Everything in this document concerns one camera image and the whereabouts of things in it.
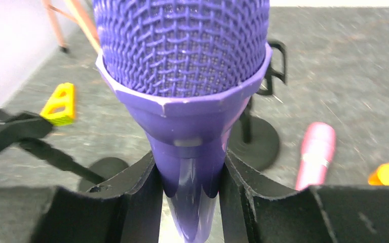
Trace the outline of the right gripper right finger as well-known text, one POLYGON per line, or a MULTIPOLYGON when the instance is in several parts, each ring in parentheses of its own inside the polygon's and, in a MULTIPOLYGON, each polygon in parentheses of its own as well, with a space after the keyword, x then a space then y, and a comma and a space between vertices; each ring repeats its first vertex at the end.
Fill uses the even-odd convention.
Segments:
POLYGON ((389 242, 389 186, 296 191, 228 151, 219 200, 225 242, 389 242))

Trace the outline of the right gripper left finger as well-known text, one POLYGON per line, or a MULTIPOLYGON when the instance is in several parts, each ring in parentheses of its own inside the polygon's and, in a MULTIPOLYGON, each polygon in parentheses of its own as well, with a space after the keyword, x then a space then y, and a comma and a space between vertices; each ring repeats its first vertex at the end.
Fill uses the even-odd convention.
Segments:
POLYGON ((90 192, 0 187, 0 242, 158 242, 162 200, 151 153, 90 192))

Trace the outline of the pink toy microphone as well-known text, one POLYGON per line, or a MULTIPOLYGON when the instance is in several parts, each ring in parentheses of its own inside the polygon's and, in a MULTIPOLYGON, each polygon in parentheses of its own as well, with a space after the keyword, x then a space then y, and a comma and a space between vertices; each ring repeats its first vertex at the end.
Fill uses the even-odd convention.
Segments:
POLYGON ((335 130, 326 123, 308 126, 301 145, 301 161, 295 190, 324 183, 336 147, 335 130))

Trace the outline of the black microphone stand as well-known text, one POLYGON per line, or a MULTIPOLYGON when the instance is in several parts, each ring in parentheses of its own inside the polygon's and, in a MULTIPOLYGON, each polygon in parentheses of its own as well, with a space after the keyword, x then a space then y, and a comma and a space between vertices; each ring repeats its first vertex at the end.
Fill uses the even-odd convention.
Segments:
MULTIPOLYGON (((274 94, 273 78, 287 83, 287 52, 286 46, 279 40, 269 40, 271 48, 282 54, 282 71, 276 71, 270 63, 264 76, 264 82, 257 91, 260 96, 274 94)), ((267 121, 253 117, 253 98, 233 126, 228 142, 228 148, 247 165, 263 171, 270 168, 280 152, 280 138, 277 130, 267 121)))
POLYGON ((75 162, 72 156, 44 141, 53 130, 54 125, 39 114, 30 111, 9 114, 0 108, 0 153, 12 145, 17 145, 61 171, 80 176, 78 190, 82 192, 90 191, 129 166, 120 158, 105 157, 86 168, 75 162))

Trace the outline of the purple toy microphone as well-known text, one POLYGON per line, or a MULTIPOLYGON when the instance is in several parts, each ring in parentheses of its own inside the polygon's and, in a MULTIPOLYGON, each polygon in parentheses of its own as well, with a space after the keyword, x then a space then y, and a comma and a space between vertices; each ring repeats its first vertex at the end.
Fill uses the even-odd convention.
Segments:
POLYGON ((144 129, 185 242, 205 242, 233 124, 272 50, 269 1, 93 1, 97 66, 144 129))

